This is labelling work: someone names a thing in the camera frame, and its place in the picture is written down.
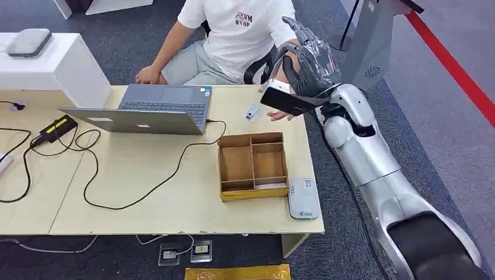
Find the person's right hand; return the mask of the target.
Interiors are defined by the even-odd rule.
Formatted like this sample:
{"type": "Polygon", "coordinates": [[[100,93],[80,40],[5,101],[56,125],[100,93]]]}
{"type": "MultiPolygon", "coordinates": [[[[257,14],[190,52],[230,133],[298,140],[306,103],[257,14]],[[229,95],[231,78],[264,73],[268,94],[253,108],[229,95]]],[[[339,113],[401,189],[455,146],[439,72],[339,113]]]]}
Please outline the person's right hand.
{"type": "Polygon", "coordinates": [[[135,76],[135,83],[139,84],[159,84],[161,70],[153,65],[148,65],[141,69],[135,76]]]}

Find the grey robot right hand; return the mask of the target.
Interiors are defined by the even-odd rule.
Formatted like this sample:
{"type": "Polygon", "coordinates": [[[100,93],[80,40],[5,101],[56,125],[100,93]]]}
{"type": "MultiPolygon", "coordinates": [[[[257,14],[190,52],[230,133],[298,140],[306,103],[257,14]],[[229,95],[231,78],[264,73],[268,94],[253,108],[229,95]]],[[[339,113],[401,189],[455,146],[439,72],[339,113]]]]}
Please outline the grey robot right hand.
{"type": "Polygon", "coordinates": [[[340,70],[330,45],[297,20],[283,16],[282,21],[295,33],[298,44],[284,43],[276,55],[274,71],[279,67],[294,93],[316,97],[340,83],[340,70]]]}

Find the person's left hand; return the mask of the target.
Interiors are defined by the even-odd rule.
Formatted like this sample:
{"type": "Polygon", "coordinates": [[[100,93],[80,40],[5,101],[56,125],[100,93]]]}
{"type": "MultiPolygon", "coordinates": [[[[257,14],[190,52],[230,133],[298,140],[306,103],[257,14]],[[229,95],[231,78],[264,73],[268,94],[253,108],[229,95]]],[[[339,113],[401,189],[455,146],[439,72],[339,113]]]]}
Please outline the person's left hand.
{"type": "Polygon", "coordinates": [[[291,121],[294,118],[292,114],[288,114],[283,111],[269,111],[266,113],[266,116],[268,116],[271,121],[280,121],[283,119],[291,121]]]}

